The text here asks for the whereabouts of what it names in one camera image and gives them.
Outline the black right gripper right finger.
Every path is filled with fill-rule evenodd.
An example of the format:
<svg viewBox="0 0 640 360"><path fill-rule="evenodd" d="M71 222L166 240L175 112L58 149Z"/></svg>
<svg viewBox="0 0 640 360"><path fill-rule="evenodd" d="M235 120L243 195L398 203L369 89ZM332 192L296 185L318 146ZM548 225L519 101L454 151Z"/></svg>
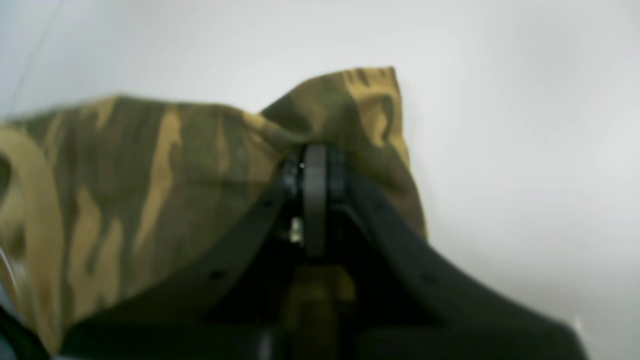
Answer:
<svg viewBox="0 0 640 360"><path fill-rule="evenodd" d="M480 284L426 243L336 148L315 146L315 257L356 290L359 360L585 360L568 326Z"/></svg>

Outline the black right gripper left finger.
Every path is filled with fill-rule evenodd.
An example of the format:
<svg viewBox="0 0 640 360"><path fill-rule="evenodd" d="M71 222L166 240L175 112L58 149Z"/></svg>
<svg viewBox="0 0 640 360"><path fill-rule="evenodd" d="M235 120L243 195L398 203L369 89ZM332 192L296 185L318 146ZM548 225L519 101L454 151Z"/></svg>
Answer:
<svg viewBox="0 0 640 360"><path fill-rule="evenodd" d="M299 360L284 323L307 235L313 146L291 153L247 214L192 264L81 322L62 355L76 360Z"/></svg>

